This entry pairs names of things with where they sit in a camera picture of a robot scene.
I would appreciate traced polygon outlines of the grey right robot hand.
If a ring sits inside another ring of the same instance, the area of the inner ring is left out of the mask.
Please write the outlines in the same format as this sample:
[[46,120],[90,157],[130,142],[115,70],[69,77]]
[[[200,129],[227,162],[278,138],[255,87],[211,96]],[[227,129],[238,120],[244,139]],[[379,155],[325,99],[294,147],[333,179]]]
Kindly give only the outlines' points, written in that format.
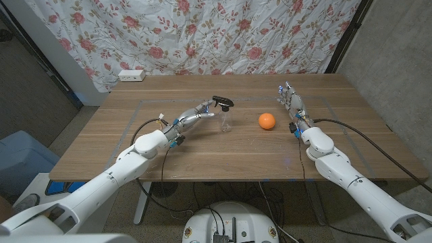
[[278,94],[277,102],[288,111],[300,133],[314,126],[302,98],[288,81],[286,81],[285,86],[279,86]]

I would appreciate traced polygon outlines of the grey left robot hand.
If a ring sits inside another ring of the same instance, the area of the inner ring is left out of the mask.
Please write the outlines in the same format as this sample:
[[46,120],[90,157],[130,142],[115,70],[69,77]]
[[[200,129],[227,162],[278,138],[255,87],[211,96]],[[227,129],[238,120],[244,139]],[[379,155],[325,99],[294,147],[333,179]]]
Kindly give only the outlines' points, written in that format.
[[163,133],[168,141],[175,140],[183,132],[188,131],[196,122],[204,118],[212,118],[214,113],[209,112],[209,106],[213,104],[213,100],[205,101],[197,107],[186,110],[172,124],[163,129]]

